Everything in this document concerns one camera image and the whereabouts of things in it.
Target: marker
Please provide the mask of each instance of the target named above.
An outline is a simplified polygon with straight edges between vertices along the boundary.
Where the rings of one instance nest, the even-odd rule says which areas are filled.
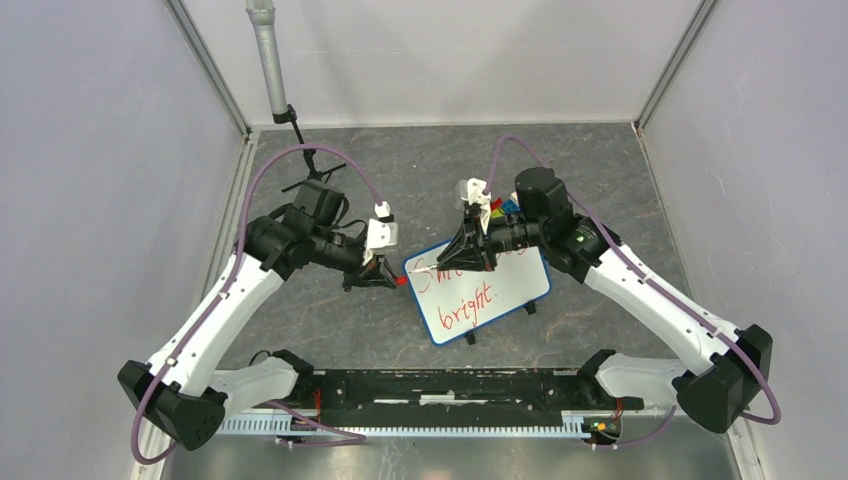
[[[424,273],[429,272],[430,270],[435,270],[439,268],[438,265],[427,265],[426,267],[416,268],[415,270],[411,270],[409,273]]]

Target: white wall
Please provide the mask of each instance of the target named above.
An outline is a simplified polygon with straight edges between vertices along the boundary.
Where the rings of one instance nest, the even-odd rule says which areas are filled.
[[[720,2],[646,132],[694,294],[774,336],[784,420],[756,433],[778,480],[848,467],[846,18]]]
[[[0,7],[0,478],[127,478],[239,143],[162,1]]]
[[[185,0],[248,121],[271,124],[243,0]],[[276,0],[303,124],[632,120],[698,0]]]

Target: shiny floor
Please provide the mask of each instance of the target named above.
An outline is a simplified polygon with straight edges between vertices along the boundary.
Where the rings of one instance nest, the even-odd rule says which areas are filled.
[[[652,431],[656,418],[625,417],[624,440]],[[219,436],[179,451],[164,479],[480,480],[740,479],[726,435],[685,417],[649,443],[592,452],[570,439],[374,438],[365,445],[290,451],[268,438]]]
[[[514,133],[546,156],[570,189],[580,192],[605,223],[657,273],[685,291],[662,206],[637,139],[628,124],[543,124],[309,130],[307,141],[336,146],[353,156],[390,202],[400,228],[402,260],[453,236],[461,214],[453,189],[462,178],[484,178],[495,140]],[[255,172],[272,154],[295,142],[290,130],[263,131]],[[504,149],[493,196],[513,191],[513,179],[534,166],[517,145]],[[319,168],[338,161],[319,154]],[[280,189],[304,178],[299,156],[278,162],[254,198],[253,215],[290,201]],[[330,183],[351,201],[347,219],[369,218],[373,201],[352,169]],[[221,368],[247,365],[260,349],[288,348],[317,368],[562,367],[578,366],[602,348],[629,355],[669,357],[671,351],[609,299],[551,272],[552,292],[538,313],[513,313],[482,328],[478,343],[434,346],[407,289],[341,289],[341,273],[319,266],[296,272],[257,311]]]

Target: whiteboard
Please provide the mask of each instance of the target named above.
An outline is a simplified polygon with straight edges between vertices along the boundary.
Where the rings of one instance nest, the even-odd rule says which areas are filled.
[[[435,265],[447,244],[417,253],[403,265],[424,325],[436,345],[480,328],[551,290],[547,268],[536,247],[498,254],[493,272],[412,272]]]

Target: purple cable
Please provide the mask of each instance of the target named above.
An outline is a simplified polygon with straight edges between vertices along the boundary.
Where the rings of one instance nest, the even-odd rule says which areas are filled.
[[[495,180],[495,168],[498,166],[498,159],[501,158],[501,148],[503,148],[503,144],[507,140],[511,140],[524,147],[524,150],[527,150],[530,156],[536,159],[537,162],[539,162],[539,165],[545,168],[551,168],[550,162],[548,162],[545,158],[536,153],[536,151],[533,150],[533,147],[531,147],[527,142],[511,133],[507,133],[506,135],[499,138],[498,141],[495,143],[495,153],[494,155],[492,155],[492,168],[489,169],[489,178],[486,179],[486,189],[483,190],[484,195],[492,191],[492,182]]]
[[[658,437],[664,431],[668,430],[668,427],[671,426],[672,419],[674,419],[675,412],[677,412],[677,405],[672,405],[671,410],[669,410],[668,416],[665,417],[663,423],[661,423],[656,430],[645,435],[644,437],[637,438],[636,440],[629,440],[624,443],[616,443],[615,445],[592,445],[592,450],[618,450],[621,448],[635,447],[637,445],[641,445],[647,442],[648,440],[652,440]]]
[[[501,145],[503,140],[513,140],[514,142],[518,143],[519,145],[524,147],[524,149],[527,150],[527,153],[529,153],[530,156],[535,158],[536,161],[539,162],[541,165],[546,165],[548,163],[544,159],[542,159],[539,156],[539,154],[536,153],[532,148],[529,148],[529,145],[527,145],[527,143],[525,143],[523,140],[521,140],[521,139],[519,139],[519,138],[517,138],[513,135],[504,135],[503,137],[501,137],[498,140],[498,143],[495,145],[495,153],[494,153],[494,156],[492,158],[492,169],[489,172],[489,183],[487,185],[491,185],[492,180],[494,180],[493,177],[494,177],[494,172],[495,172],[495,164],[497,164],[498,156],[500,155],[500,149],[498,147]],[[683,312],[685,312],[687,315],[692,317],[696,322],[698,322],[699,325],[704,327],[708,332],[710,332],[711,334],[716,334],[716,330],[718,330],[718,329],[716,328],[715,325],[710,323],[709,320],[707,320],[706,318],[701,316],[701,314],[699,314],[698,312],[693,310],[691,307],[689,307],[689,305],[686,305],[683,301],[681,301],[679,298],[674,296],[674,294],[672,294],[671,292],[669,292],[668,290],[663,288],[662,285],[660,285],[659,283],[657,283],[653,279],[650,279],[650,278],[646,279],[645,278],[646,277],[645,272],[643,272],[633,262],[633,260],[631,260],[627,255],[625,255],[625,253],[623,251],[621,251],[621,248],[619,248],[618,245],[616,245],[615,241],[610,236],[609,232],[607,231],[607,229],[604,226],[601,219],[595,214],[595,212],[592,210],[591,207],[589,207],[589,205],[587,205],[585,202],[583,202],[580,199],[580,197],[578,195],[575,195],[574,192],[571,191],[570,189],[568,189],[568,196],[571,197],[571,199],[574,201],[574,203],[577,204],[577,206],[579,206],[584,212],[586,212],[586,216],[588,216],[589,219],[592,220],[592,223],[594,223],[595,226],[598,227],[598,231],[601,232],[601,236],[604,237],[604,240],[607,242],[607,244],[610,246],[610,248],[613,250],[613,252],[615,252],[616,256],[618,256],[618,258],[620,258],[621,261],[624,262],[630,268],[630,270],[632,270],[640,279],[644,280],[645,284],[650,285],[651,288],[653,288],[654,290],[657,291],[657,293],[659,293],[660,295],[665,297],[669,302],[673,303],[676,307],[683,310]],[[780,411],[780,405],[778,405],[777,398],[775,397],[774,392],[772,391],[771,387],[769,387],[768,381],[766,380],[765,376],[763,375],[763,372],[761,372],[760,369],[757,368],[757,365],[754,363],[753,360],[751,360],[751,357],[749,357],[748,354],[745,353],[744,350],[742,350],[738,345],[736,345],[736,343],[734,343],[732,340],[730,340],[726,335],[724,335],[721,332],[718,332],[715,335],[715,337],[718,338],[719,340],[721,340],[722,343],[727,345],[727,348],[729,348],[733,353],[736,354],[736,356],[739,357],[740,360],[742,360],[742,363],[745,364],[745,366],[748,368],[748,370],[751,372],[751,374],[757,380],[757,383],[760,385],[760,388],[762,389],[763,393],[766,395],[766,398],[768,399],[769,405],[771,406],[771,409],[772,409],[772,417],[771,418],[759,417],[759,416],[753,415],[753,414],[748,413],[748,412],[742,412],[739,416],[742,417],[742,418],[746,418],[748,420],[751,420],[752,422],[762,423],[762,424],[765,424],[765,425],[777,425],[780,422],[780,419],[782,418],[782,413]]]
[[[238,242],[236,243],[236,251],[235,251],[235,263],[233,265],[233,269],[230,270],[229,275],[224,281],[224,285],[221,287],[221,293],[227,293],[230,290],[230,286],[232,286],[233,282],[236,281],[236,275],[238,271],[241,269],[242,260],[244,258],[244,244],[247,239],[247,218],[248,212],[250,211],[250,203],[253,200],[253,194],[256,191],[257,185],[259,185],[259,180],[265,175],[265,172],[271,168],[272,165],[277,163],[278,160],[282,159],[286,155],[289,155],[294,152],[298,152],[301,150],[319,150],[322,152],[331,153],[342,160],[344,160],[351,168],[356,170],[356,173],[362,178],[365,182],[365,185],[368,187],[368,190],[371,192],[371,196],[374,198],[374,203],[377,205],[381,205],[383,203],[383,197],[380,196],[380,193],[377,192],[377,188],[371,182],[371,179],[368,177],[368,174],[362,170],[362,167],[359,166],[356,161],[354,161],[350,156],[341,150],[335,149],[326,145],[319,145],[315,143],[306,143],[301,145],[295,145],[293,147],[286,148],[285,150],[277,153],[273,157],[271,157],[262,168],[256,172],[256,176],[251,180],[250,185],[247,187],[247,192],[244,196],[244,204],[241,207],[241,216],[239,218],[238,224]],[[192,339],[195,333],[203,326],[203,323],[209,318],[209,315],[215,310],[215,307],[221,303],[221,296],[216,295],[215,298],[212,299],[212,302],[203,310],[203,313],[197,318],[197,321],[192,324],[191,328],[188,329],[185,336],[177,343],[177,346],[174,347],[174,350],[171,351],[170,358],[176,360],[180,354],[183,352],[183,349],[188,344],[188,342]],[[171,369],[171,365],[168,363],[164,363],[162,368],[159,369],[159,372],[153,377],[153,381],[150,382],[150,385],[147,387],[147,390],[144,391],[144,395],[141,396],[141,401],[138,404],[138,409],[135,412],[135,418],[133,419],[132,426],[132,438],[130,439],[130,449],[132,450],[133,457],[135,461],[142,465],[153,465],[154,463],[158,463],[162,461],[165,457],[171,454],[176,448],[177,443],[171,443],[164,452],[153,458],[147,458],[141,453],[141,449],[138,444],[138,435],[141,431],[141,421],[144,418],[144,411],[147,409],[147,405],[150,403],[150,398],[153,396],[153,392],[156,388],[156,385],[162,381],[165,377],[165,374],[168,373],[168,370]]]
[[[265,405],[280,409],[292,417],[306,423],[307,425],[311,425],[315,428],[319,428],[321,430],[325,430],[330,433],[335,433],[336,435],[341,435],[343,437],[349,437],[349,440],[338,440],[334,442],[320,442],[320,443],[292,443],[292,448],[316,448],[316,447],[341,447],[343,445],[358,445],[360,443],[364,443],[366,438],[365,435],[353,432],[346,432],[344,430],[339,430],[338,428],[331,427],[329,425],[324,425],[323,423],[318,423],[315,420],[312,420],[309,417],[301,415],[295,409],[289,407],[288,405],[277,402],[274,400],[265,402]]]

